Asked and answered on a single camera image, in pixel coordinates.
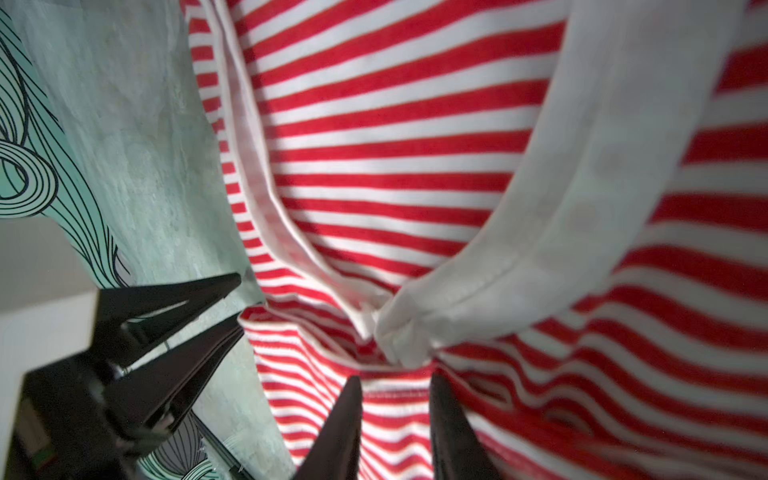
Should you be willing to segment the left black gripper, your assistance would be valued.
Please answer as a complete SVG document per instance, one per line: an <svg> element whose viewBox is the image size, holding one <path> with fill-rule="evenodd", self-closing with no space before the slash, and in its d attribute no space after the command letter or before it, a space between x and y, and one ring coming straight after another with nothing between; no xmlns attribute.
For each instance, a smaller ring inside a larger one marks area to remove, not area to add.
<svg viewBox="0 0 768 480"><path fill-rule="evenodd" d="M99 291L89 352L126 367L242 283L228 273L182 283ZM25 374L3 479L135 479L138 461L170 434L243 335L233 315L112 382L88 354Z"/></svg>

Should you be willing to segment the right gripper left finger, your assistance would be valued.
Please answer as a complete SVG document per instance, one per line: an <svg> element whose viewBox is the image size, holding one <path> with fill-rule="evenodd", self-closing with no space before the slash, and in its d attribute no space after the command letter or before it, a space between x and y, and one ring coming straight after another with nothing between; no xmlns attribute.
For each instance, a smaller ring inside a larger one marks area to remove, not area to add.
<svg viewBox="0 0 768 480"><path fill-rule="evenodd" d="M293 476L300 479L358 478L363 395L358 376L347 379L333 409Z"/></svg>

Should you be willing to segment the red white striped tank top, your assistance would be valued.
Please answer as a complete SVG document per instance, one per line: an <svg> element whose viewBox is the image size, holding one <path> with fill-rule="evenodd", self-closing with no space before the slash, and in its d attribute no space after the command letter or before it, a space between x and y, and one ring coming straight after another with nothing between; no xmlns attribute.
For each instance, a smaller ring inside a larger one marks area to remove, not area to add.
<svg viewBox="0 0 768 480"><path fill-rule="evenodd" d="M501 479L767 475L763 1L184 1L295 467L435 479L450 383Z"/></svg>

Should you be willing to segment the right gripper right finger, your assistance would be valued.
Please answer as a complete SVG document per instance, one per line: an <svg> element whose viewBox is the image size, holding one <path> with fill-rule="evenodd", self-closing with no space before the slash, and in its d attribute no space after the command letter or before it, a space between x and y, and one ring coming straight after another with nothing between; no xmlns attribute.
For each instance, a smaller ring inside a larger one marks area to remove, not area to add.
<svg viewBox="0 0 768 480"><path fill-rule="evenodd" d="M435 479L501 479L449 381L439 373L431 377L429 410Z"/></svg>

